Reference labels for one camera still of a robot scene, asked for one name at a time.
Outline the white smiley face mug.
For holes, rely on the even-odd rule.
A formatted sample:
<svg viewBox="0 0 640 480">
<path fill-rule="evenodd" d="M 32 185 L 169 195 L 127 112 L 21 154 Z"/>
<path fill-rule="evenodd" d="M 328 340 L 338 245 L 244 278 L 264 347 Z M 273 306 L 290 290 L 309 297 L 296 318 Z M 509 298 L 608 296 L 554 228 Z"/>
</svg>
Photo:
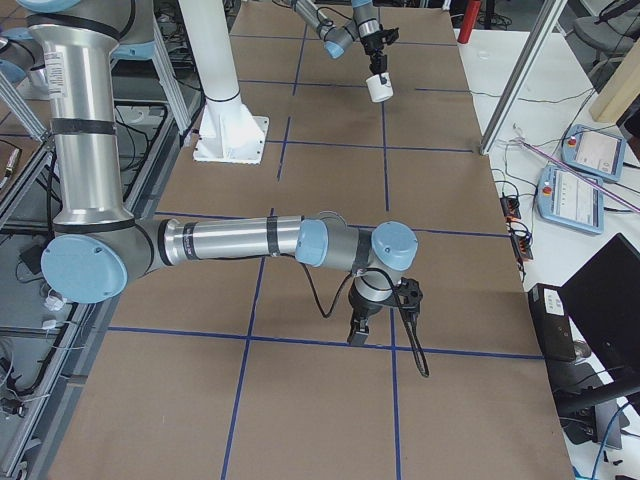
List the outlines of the white smiley face mug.
<svg viewBox="0 0 640 480">
<path fill-rule="evenodd" d="M 393 86 L 388 72 L 374 74 L 366 79 L 366 86 L 373 103 L 382 103 L 394 95 Z"/>
</svg>

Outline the red cylinder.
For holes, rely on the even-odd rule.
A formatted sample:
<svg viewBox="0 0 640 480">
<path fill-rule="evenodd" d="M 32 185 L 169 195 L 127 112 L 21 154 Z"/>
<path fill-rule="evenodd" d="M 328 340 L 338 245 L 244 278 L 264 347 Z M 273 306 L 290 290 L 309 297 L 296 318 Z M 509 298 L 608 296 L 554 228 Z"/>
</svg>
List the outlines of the red cylinder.
<svg viewBox="0 0 640 480">
<path fill-rule="evenodd" d="M 471 33 L 474 30 L 482 6 L 481 0 L 468 0 L 463 15 L 463 21 L 459 29 L 457 42 L 459 44 L 467 44 L 470 40 Z"/>
</svg>

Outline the grey office chair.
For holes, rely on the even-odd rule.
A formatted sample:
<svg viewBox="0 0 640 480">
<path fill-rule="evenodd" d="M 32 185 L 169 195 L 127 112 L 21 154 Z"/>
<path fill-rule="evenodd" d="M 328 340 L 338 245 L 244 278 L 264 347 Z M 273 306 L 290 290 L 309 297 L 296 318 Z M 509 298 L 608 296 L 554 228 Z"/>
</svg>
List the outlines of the grey office chair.
<svg viewBox="0 0 640 480">
<path fill-rule="evenodd" d="M 573 21 L 573 33 L 602 56 L 625 55 L 639 39 L 639 2 L 610 1 L 597 15 Z"/>
</svg>

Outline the black monitor stand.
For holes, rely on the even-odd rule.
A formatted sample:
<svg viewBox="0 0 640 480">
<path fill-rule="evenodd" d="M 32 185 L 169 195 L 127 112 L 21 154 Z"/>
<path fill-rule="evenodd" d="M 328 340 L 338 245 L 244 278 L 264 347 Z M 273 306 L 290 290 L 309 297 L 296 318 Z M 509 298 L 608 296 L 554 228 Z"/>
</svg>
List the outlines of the black monitor stand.
<svg viewBox="0 0 640 480">
<path fill-rule="evenodd" d="M 631 367 L 597 369 L 580 359 L 547 360 L 546 368 L 562 427 L 594 429 L 598 406 L 613 406 L 617 398 L 639 393 L 639 373 Z"/>
</svg>

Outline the lower blue teach pendant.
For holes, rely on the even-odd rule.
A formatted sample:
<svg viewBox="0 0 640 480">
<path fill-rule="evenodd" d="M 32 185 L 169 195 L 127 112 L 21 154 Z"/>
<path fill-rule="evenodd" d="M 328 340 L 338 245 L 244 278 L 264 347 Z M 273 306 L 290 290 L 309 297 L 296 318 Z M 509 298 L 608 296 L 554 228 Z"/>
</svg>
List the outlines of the lower blue teach pendant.
<svg viewBox="0 0 640 480">
<path fill-rule="evenodd" d="M 603 182 L 593 176 L 588 181 L 554 165 L 546 166 L 539 177 L 537 210 L 549 222 L 599 235 L 604 231 L 604 195 L 593 187 Z"/>
</svg>

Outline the blue teach pendant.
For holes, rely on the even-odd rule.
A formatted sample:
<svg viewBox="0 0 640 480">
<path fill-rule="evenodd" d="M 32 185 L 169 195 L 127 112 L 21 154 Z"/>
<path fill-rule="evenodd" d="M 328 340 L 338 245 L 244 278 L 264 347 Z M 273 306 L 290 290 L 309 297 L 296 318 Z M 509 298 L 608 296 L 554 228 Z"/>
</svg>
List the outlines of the blue teach pendant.
<svg viewBox="0 0 640 480">
<path fill-rule="evenodd" d="M 537 210 L 549 222 L 599 235 L 604 231 L 604 195 L 593 187 L 603 182 L 593 176 L 588 181 L 554 165 L 546 166 L 539 177 Z"/>
<path fill-rule="evenodd" d="M 626 140 L 582 124 L 572 126 L 562 142 L 562 160 L 572 168 L 618 182 L 624 163 Z"/>
</svg>

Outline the upper blue teach pendant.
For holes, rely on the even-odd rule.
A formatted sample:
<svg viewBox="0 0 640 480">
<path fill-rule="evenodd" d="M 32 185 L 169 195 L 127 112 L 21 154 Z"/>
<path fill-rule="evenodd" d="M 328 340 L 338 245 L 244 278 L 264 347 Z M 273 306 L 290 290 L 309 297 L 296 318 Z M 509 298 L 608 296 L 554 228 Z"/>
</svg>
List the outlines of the upper blue teach pendant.
<svg viewBox="0 0 640 480">
<path fill-rule="evenodd" d="M 562 160 L 572 168 L 618 182 L 624 163 L 626 140 L 582 124 L 572 126 L 562 142 Z"/>
</svg>

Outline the black laptop computer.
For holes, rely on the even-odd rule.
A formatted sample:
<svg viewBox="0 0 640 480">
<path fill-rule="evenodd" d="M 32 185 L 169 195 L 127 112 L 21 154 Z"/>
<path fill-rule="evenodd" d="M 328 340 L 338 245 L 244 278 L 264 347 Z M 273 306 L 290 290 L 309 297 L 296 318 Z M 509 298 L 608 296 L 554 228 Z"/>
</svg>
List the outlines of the black laptop computer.
<svg viewBox="0 0 640 480">
<path fill-rule="evenodd" d="M 529 307 L 545 358 L 576 359 L 569 327 L 574 323 L 605 367 L 639 368 L 639 251 L 623 234 L 564 285 L 535 285 Z"/>
</svg>

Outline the wooden beam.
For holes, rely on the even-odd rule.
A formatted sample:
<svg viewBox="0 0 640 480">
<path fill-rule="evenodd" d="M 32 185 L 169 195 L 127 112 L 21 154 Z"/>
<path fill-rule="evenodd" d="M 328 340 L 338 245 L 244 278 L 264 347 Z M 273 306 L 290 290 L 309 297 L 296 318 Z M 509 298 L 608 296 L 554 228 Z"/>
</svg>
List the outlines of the wooden beam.
<svg viewBox="0 0 640 480">
<path fill-rule="evenodd" d="M 589 108 L 592 119 L 600 123 L 614 123 L 640 91 L 640 46 L 636 41 Z"/>
</svg>

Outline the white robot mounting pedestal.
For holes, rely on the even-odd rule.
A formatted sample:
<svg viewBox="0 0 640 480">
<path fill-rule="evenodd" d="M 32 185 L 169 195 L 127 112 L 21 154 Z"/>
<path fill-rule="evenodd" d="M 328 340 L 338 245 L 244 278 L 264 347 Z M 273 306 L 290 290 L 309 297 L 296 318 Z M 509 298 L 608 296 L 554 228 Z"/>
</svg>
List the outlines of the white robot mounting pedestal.
<svg viewBox="0 0 640 480">
<path fill-rule="evenodd" d="M 184 0 L 179 5 L 205 96 L 194 159 L 256 165 L 269 119 L 252 115 L 243 103 L 223 3 Z"/>
</svg>

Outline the aluminium frame post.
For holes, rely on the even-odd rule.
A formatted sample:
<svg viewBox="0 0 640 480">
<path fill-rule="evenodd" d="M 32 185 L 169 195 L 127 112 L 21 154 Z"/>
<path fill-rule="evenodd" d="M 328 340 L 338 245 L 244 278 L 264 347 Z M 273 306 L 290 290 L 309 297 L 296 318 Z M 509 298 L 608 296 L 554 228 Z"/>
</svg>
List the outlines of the aluminium frame post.
<svg viewBox="0 0 640 480">
<path fill-rule="evenodd" d="M 500 130 L 516 102 L 536 59 L 541 53 L 547 38 L 552 33 L 567 3 L 567 0 L 547 0 L 543 3 L 541 12 L 527 37 L 498 104 L 485 129 L 479 146 L 481 155 L 488 155 L 493 148 Z"/>
</svg>

